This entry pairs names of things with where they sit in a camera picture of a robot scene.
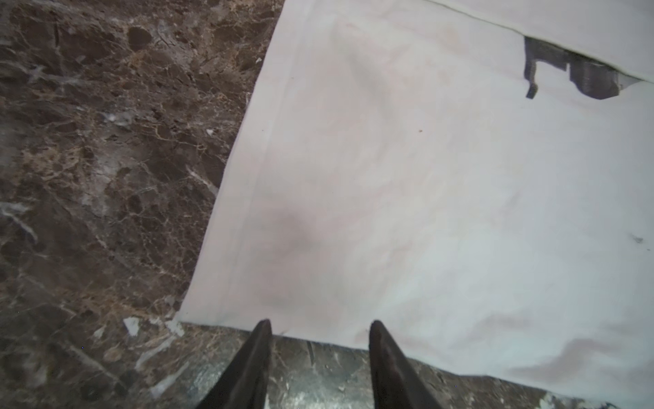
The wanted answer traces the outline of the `white t-shirt with black print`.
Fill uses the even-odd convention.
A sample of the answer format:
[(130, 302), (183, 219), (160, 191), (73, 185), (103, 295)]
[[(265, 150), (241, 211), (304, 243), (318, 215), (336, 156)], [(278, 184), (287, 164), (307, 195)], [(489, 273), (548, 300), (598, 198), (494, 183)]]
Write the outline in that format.
[(177, 317), (652, 407), (652, 2), (286, 2)]

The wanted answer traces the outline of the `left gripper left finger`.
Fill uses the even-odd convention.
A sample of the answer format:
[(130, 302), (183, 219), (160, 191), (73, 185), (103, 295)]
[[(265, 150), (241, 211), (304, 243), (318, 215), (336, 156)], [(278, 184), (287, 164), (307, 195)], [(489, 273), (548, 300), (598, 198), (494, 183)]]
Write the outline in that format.
[(271, 321), (259, 321), (197, 409), (264, 409), (272, 341)]

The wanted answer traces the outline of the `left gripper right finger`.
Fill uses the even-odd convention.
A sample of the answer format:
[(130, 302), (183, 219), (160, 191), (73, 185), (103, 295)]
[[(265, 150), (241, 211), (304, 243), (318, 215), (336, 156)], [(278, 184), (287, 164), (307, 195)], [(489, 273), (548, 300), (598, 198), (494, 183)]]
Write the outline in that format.
[(371, 324), (369, 356), (376, 409), (442, 409), (381, 320)]

